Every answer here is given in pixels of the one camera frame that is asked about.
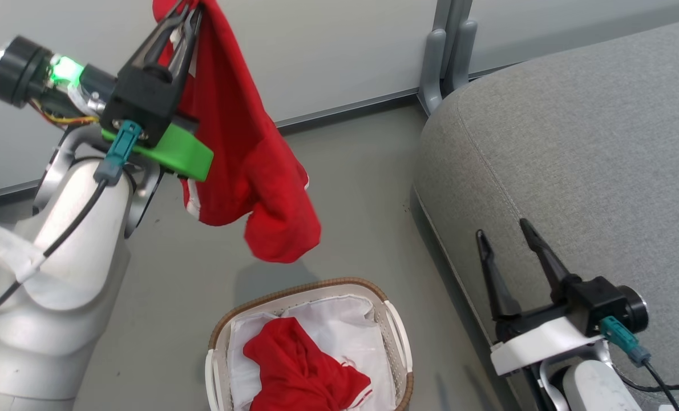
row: green led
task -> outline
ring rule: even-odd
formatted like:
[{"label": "green led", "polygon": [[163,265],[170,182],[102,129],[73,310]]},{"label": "green led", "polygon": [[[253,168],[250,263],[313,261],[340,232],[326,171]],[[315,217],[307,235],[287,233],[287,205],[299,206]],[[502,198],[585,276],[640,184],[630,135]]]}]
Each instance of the green led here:
[{"label": "green led", "polygon": [[63,83],[68,81],[74,85],[79,83],[79,78],[83,72],[83,66],[79,63],[74,62],[71,58],[61,57],[53,68],[50,75],[50,79],[54,83]]}]

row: yellow wire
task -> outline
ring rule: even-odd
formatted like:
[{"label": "yellow wire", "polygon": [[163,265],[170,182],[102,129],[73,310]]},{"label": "yellow wire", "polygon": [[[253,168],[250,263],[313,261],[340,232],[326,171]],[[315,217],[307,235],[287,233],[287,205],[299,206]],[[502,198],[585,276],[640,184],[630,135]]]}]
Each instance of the yellow wire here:
[{"label": "yellow wire", "polygon": [[55,115],[48,114],[47,112],[43,111],[42,105],[40,105],[40,102],[37,100],[33,99],[31,100],[35,107],[40,111],[41,114],[45,115],[51,122],[58,123],[58,124],[73,124],[73,123],[97,123],[99,122],[99,119],[97,117],[93,117],[92,115],[88,115],[86,117],[75,117],[73,119],[61,119],[59,117],[56,117]]}]

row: white cloth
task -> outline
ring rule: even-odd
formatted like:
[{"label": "white cloth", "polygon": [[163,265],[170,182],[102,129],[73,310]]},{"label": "white cloth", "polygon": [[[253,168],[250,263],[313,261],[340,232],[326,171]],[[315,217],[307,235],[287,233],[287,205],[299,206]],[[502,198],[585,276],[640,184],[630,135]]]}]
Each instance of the white cloth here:
[{"label": "white cloth", "polygon": [[[370,378],[371,395],[359,411],[391,411],[396,408],[395,385],[383,335],[374,322],[373,303],[365,297],[328,297],[287,309],[281,317],[295,317],[322,352],[347,362]],[[232,325],[228,346],[228,372],[236,411],[249,411],[261,391],[258,364],[243,356],[243,346],[275,315],[260,313]]]}]

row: black cable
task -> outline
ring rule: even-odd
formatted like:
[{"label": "black cable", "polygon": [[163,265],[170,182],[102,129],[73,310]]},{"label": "black cable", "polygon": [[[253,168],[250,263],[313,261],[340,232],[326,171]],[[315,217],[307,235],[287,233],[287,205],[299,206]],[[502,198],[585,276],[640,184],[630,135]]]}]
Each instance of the black cable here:
[{"label": "black cable", "polygon": [[[71,221],[71,224],[69,224],[68,227],[66,227],[65,231],[63,231],[61,233],[61,235],[58,236],[58,238],[55,239],[55,241],[53,241],[53,244],[50,244],[50,247],[48,247],[43,252],[43,256],[45,258],[50,257],[50,255],[52,255],[55,252],[55,250],[57,250],[58,247],[60,247],[63,244],[63,242],[65,242],[68,239],[68,237],[70,237],[71,234],[73,234],[73,232],[76,231],[79,224],[81,224],[81,221],[83,221],[83,219],[86,218],[86,216],[91,211],[91,209],[94,208],[94,205],[96,204],[96,202],[99,201],[100,196],[102,195],[102,193],[104,192],[104,190],[106,188],[107,188],[107,182],[105,180],[101,180],[99,182],[99,185],[96,186],[96,190],[94,191],[94,194],[92,194],[91,198],[88,199],[88,201],[86,202],[86,205],[83,206],[81,212],[79,212],[78,215],[76,216],[76,218],[73,221]],[[12,296],[14,294],[14,292],[17,291],[18,288],[21,285],[22,285],[21,283],[19,283],[18,281],[15,281],[13,283],[13,285],[11,285],[2,294],[2,296],[0,296],[0,306],[2,304],[4,304],[5,301],[7,301],[7,299],[9,299],[9,297]]]},{"label": "black cable", "polygon": [[[623,381],[624,384],[628,385],[631,388],[634,388],[634,390],[641,391],[643,393],[661,393],[663,391],[662,387],[646,387],[644,385],[639,385],[636,382],[633,382],[632,380],[626,378],[626,376],[621,374],[621,372],[618,369],[616,369],[616,374],[619,375],[619,378],[621,378],[621,381]],[[679,384],[667,385],[666,387],[670,391],[679,391]]]},{"label": "black cable", "polygon": [[654,367],[652,367],[652,364],[648,361],[648,359],[642,361],[642,364],[644,364],[644,367],[646,367],[646,369],[649,371],[649,374],[651,374],[652,377],[657,381],[657,384],[660,385],[661,390],[664,391],[664,395],[666,395],[670,403],[672,403],[672,406],[674,407],[675,411],[679,411],[679,404],[677,404],[677,401],[674,400],[674,396],[669,391],[669,388],[666,387],[666,384],[661,379],[660,375],[658,375]]}]

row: brown basket rim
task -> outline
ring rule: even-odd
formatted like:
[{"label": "brown basket rim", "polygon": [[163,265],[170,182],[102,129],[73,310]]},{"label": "brown basket rim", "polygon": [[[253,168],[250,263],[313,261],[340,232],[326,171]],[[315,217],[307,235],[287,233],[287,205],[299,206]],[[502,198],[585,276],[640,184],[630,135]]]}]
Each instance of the brown basket rim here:
[{"label": "brown basket rim", "polygon": [[[223,318],[221,318],[219,323],[215,325],[215,328],[212,331],[212,334],[210,335],[210,340],[208,341],[207,349],[208,350],[215,349],[215,346],[217,345],[217,336],[220,334],[220,331],[222,331],[223,328],[225,328],[225,325],[227,325],[230,322],[230,320],[233,319],[233,317],[237,316],[241,312],[245,312],[249,309],[258,307],[262,304],[266,304],[269,301],[282,299],[283,297],[292,296],[294,294],[299,294],[300,292],[311,291],[312,289],[332,287],[335,285],[343,284],[356,284],[363,286],[373,291],[379,297],[379,299],[381,299],[381,301],[387,301],[386,294],[378,286],[371,283],[370,281],[367,281],[366,279],[361,279],[357,277],[327,279],[324,281],[317,281],[316,283],[304,284],[297,287],[288,288],[285,289],[284,291],[273,292],[272,294],[268,294],[267,296],[259,297],[258,299],[249,301],[246,304],[241,304],[240,306],[230,310],[228,314],[223,315]],[[413,380],[414,380],[413,372],[409,372],[408,374],[406,374],[405,393],[403,395],[402,400],[400,401],[400,404],[398,404],[396,411],[402,411],[410,403],[410,396],[413,395]]]}]

